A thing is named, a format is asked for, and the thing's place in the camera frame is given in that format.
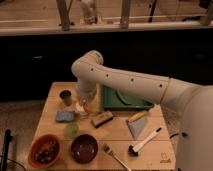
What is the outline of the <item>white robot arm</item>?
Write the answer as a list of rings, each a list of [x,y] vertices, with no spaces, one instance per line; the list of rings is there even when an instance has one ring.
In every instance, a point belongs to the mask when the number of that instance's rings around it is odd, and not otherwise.
[[[71,71],[82,99],[92,100],[102,84],[180,114],[175,171],[213,171],[213,85],[109,68],[96,50],[76,59]]]

